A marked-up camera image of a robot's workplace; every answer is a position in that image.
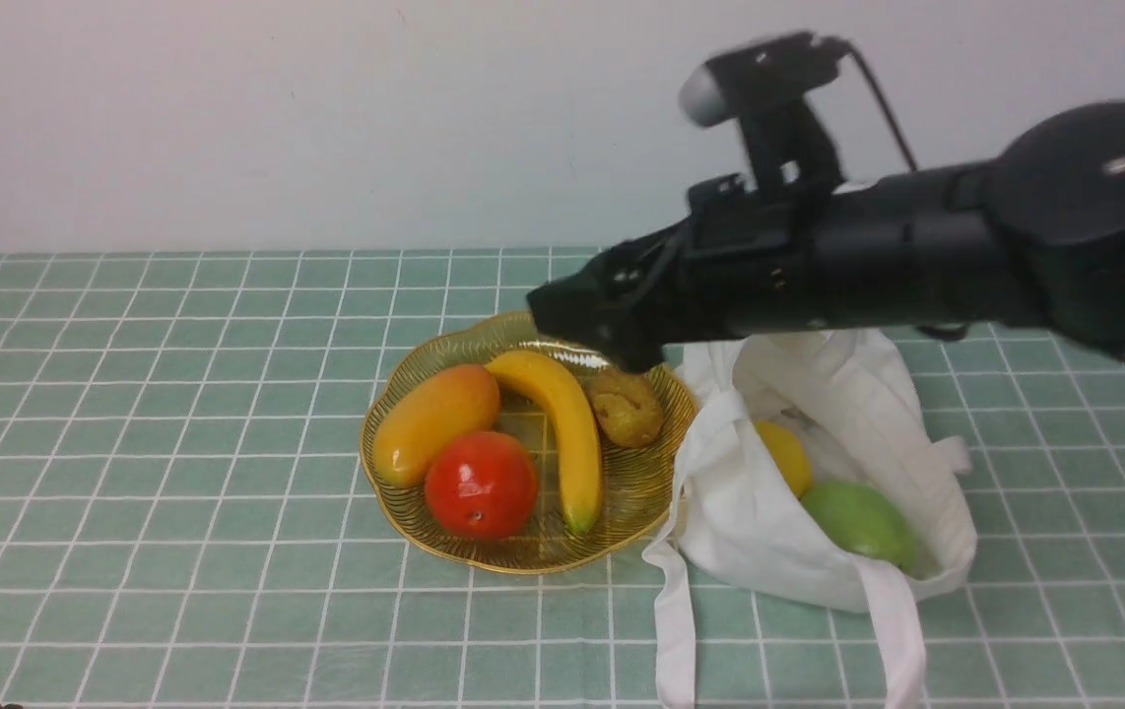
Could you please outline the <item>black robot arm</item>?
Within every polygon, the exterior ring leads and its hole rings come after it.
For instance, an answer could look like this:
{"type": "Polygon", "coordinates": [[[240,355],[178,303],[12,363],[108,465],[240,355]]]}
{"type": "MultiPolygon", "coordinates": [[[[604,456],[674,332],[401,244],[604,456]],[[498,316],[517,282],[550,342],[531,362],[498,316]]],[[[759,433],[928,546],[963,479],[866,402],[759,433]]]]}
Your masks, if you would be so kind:
{"type": "Polygon", "coordinates": [[[1030,127],[993,161],[778,196],[694,185],[685,219],[528,291],[537,331],[631,373],[665,345],[814,329],[1047,329],[1125,360],[1125,100],[1030,127]]]}

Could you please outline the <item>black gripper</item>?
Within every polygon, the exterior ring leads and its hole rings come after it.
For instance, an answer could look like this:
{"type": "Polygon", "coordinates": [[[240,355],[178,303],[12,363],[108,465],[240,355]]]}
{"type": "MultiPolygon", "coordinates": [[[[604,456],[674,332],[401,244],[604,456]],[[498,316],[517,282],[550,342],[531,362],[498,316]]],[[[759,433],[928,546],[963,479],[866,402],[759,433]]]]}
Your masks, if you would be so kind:
{"type": "Polygon", "coordinates": [[[821,185],[789,183],[768,197],[742,176],[717,176],[686,198],[684,219],[528,291],[537,331],[647,373],[667,345],[824,327],[810,245],[821,185]]]}

